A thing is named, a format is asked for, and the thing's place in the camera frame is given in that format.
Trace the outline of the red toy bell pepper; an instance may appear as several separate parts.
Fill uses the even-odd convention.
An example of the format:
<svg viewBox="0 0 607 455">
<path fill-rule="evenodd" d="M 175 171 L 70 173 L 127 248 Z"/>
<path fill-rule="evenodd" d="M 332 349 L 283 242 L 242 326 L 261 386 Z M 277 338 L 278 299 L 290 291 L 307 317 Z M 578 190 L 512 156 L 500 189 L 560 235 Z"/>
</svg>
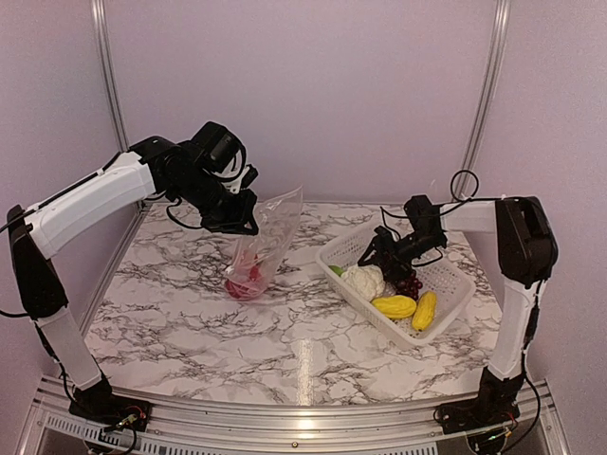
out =
<svg viewBox="0 0 607 455">
<path fill-rule="evenodd" d="M 236 300 L 253 300 L 266 290 L 266 281 L 259 265 L 254 265 L 246 274 L 243 282 L 226 279 L 224 287 L 228 294 Z"/>
</svg>

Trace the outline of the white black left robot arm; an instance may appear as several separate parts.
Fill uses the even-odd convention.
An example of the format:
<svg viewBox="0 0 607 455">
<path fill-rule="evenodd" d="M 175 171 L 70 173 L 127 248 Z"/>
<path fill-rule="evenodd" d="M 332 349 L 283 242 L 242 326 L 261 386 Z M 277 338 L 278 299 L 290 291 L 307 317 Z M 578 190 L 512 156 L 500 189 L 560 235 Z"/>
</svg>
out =
<svg viewBox="0 0 607 455">
<path fill-rule="evenodd" d="M 70 413 L 122 424 L 128 418 L 143 421 L 150 405 L 114 393 L 68 307 L 71 297 L 81 297 L 78 308 L 87 310 L 119 242 L 102 239 L 91 265 L 56 266 L 54 258 L 75 248 L 79 238 L 90 240 L 96 224 L 114 213 L 158 197 L 195 208 L 195 230 L 255 235 L 257 196 L 249 186 L 257 175 L 244 142 L 209 121 L 181 142 L 149 136 L 65 189 L 8 210 L 2 229 L 8 234 L 21 315 L 33 323 L 65 382 L 73 386 L 66 391 Z"/>
</svg>

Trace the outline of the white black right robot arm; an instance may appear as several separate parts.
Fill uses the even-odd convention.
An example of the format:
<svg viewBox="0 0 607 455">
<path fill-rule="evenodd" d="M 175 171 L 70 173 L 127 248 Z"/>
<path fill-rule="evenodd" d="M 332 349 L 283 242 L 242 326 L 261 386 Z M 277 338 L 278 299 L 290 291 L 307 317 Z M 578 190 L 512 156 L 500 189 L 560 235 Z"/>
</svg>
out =
<svg viewBox="0 0 607 455">
<path fill-rule="evenodd" d="M 502 319 L 497 344 L 483 369 L 477 395 L 437 407 L 435 420 L 444 433 L 489 427 L 518 417 L 516 399 L 529 378 L 525 360 L 535 336 L 540 301 L 558 259 L 558 247 L 539 199 L 535 196 L 468 198 L 433 204 L 425 195 L 412 197 L 404 217 L 413 229 L 399 240 L 379 226 L 358 264 L 377 265 L 385 279 L 397 283 L 409 276 L 414 260 L 447 244 L 447 232 L 493 233 L 504 278 Z"/>
</svg>

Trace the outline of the white toy cauliflower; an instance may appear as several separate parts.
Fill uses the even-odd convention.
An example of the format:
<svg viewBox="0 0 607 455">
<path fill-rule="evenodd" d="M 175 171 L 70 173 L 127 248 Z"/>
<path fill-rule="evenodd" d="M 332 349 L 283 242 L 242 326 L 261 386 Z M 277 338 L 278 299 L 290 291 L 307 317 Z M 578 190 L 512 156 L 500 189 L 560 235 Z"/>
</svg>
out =
<svg viewBox="0 0 607 455">
<path fill-rule="evenodd" d="M 352 265 L 340 277 L 362 300 L 372 301 L 381 297 L 385 290 L 383 273 L 376 265 Z"/>
</svg>

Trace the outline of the clear zip top bag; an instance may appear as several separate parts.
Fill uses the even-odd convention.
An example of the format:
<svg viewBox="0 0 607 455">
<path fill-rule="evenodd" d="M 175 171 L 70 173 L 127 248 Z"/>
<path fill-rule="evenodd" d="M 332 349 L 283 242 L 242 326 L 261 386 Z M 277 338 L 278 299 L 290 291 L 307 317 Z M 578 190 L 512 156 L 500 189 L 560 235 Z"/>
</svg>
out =
<svg viewBox="0 0 607 455">
<path fill-rule="evenodd" d="M 303 199 L 303 187 L 299 186 L 255 207 L 253 213 L 259 232 L 238 240 L 225 280 L 243 282 L 247 272 L 259 265 L 268 289 L 299 227 Z"/>
</svg>

